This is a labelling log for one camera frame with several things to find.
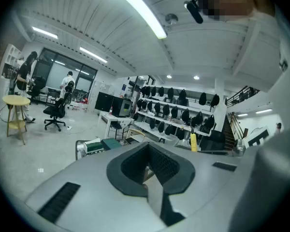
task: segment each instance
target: gray floor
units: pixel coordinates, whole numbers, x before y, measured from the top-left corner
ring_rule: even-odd
[[[72,126],[71,130],[60,125],[62,131],[59,132],[50,125],[45,131],[44,119],[49,119],[43,113],[45,108],[44,104],[29,106],[30,115],[36,121],[27,124],[28,132],[23,134],[26,145],[19,139],[17,130],[10,129],[10,136],[6,136],[7,124],[0,119],[0,183],[5,191],[23,201],[43,181],[75,161],[76,140],[102,138],[106,128],[104,122],[97,128],[97,114],[68,110],[67,116],[61,120]],[[6,121],[7,115],[5,107],[1,118]],[[110,137],[114,136],[115,133],[110,132]]]

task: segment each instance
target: chair base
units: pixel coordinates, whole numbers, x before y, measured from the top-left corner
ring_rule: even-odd
[[[58,131],[61,131],[59,124],[63,124],[63,126],[66,126],[66,123],[63,121],[58,121],[57,120],[58,117],[54,117],[53,119],[45,119],[44,120],[44,124],[46,124],[46,122],[49,122],[47,125],[45,125],[44,129],[47,130],[47,126],[51,125],[51,124],[55,124],[58,127]]]

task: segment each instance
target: staircase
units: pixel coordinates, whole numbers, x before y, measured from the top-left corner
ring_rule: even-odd
[[[230,123],[228,121],[227,116],[224,119],[224,124],[223,124],[223,129],[222,129],[225,137],[226,137],[226,143],[225,143],[225,150],[232,150],[234,147],[234,142],[235,142],[235,138],[230,126]]]

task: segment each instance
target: handrail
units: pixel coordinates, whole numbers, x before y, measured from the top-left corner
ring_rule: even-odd
[[[229,116],[231,118],[231,120],[230,120],[231,128],[232,128],[232,125],[233,125],[235,133],[237,134],[238,138],[239,139],[243,139],[244,133],[243,133],[243,130],[242,130],[238,120],[236,119],[236,117],[234,115],[234,112],[233,113],[229,113]]]
[[[235,95],[227,99],[227,107],[234,106],[238,103],[243,102],[244,100],[247,100],[248,98],[254,96],[255,94],[258,94],[260,90],[245,86],[243,89],[238,91]]]

